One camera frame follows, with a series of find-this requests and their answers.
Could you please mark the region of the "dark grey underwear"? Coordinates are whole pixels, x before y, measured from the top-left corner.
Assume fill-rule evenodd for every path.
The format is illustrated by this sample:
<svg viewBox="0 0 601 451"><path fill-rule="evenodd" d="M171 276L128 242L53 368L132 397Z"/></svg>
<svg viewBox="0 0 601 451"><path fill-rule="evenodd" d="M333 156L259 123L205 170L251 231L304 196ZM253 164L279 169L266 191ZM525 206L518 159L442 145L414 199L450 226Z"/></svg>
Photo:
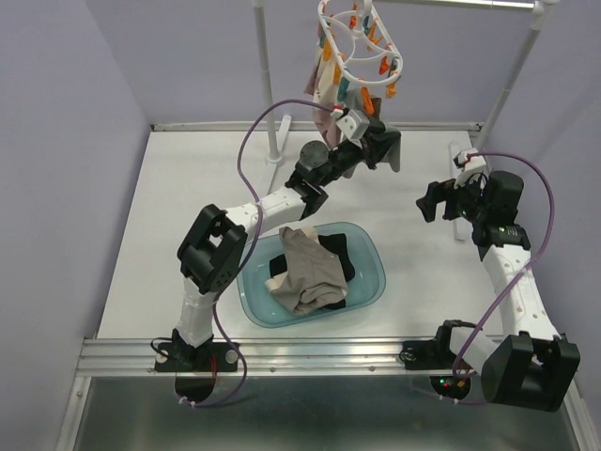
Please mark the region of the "dark grey underwear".
<svg viewBox="0 0 601 451"><path fill-rule="evenodd" d="M369 113L363 105L362 94L359 89L353 89L347 94L347 106L360 110L370 122L366 133L369 151L378 163L386 163L394 173L401 169L401 132L380 118L382 98L369 96L373 106L373 113Z"/></svg>

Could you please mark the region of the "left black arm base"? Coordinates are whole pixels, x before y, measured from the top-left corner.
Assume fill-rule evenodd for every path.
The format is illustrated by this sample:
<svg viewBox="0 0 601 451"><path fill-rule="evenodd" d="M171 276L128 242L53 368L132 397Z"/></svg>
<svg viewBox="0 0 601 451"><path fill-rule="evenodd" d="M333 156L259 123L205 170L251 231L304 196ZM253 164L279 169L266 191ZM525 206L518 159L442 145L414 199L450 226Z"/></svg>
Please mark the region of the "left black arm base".
<svg viewBox="0 0 601 451"><path fill-rule="evenodd" d="M182 402L194 407L211 403L217 378L221 373L236 373L238 354L226 343L207 344L191 348L172 338L159 337L150 342L155 353L153 370L159 374L174 374L174 388Z"/></svg>

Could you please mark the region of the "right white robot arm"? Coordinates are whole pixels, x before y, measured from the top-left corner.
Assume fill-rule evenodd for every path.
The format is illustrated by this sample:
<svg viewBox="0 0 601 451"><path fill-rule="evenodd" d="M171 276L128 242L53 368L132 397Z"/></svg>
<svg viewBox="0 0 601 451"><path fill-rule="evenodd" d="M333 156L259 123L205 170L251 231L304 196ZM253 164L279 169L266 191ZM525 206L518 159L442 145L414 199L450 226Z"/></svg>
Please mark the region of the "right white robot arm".
<svg viewBox="0 0 601 451"><path fill-rule="evenodd" d="M478 323L447 320L438 348L456 378L475 375L493 404L557 411L580 363L578 346L548 318L532 272L535 256L527 232L516 223L524 183L493 171L433 181L416 205L431 223L438 204L444 219L464 218L496 298Z"/></svg>

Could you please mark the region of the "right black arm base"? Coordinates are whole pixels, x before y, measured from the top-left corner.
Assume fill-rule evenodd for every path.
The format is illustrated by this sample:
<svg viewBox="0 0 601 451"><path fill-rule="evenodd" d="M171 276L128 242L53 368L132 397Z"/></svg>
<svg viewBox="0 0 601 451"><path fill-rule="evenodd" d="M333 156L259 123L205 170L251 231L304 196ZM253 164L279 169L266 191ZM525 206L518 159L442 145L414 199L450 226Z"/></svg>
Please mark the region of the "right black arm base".
<svg viewBox="0 0 601 451"><path fill-rule="evenodd" d="M402 344L398 354L400 362L408 371L451 370L455 354L441 339L408 340ZM433 392L442 400L457 404L478 405L483 400L469 400L470 379L458 379L452 374L434 374L429 377Z"/></svg>

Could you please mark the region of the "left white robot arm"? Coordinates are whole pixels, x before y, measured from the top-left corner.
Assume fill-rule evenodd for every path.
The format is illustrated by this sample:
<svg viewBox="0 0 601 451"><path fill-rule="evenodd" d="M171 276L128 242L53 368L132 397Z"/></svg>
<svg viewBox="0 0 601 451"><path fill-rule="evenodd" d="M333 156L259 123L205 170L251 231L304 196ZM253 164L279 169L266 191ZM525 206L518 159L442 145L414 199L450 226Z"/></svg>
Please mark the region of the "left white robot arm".
<svg viewBox="0 0 601 451"><path fill-rule="evenodd" d="M313 140L300 149L294 171L283 187L254 203L221 210L202 208L177 250L184 278L184 304L173 331L175 341L192 349L212 341L212 306L237 277L249 241L276 227L316 213L328 198L324 187L363 163L398 165L401 132L370 126L362 137L330 149Z"/></svg>

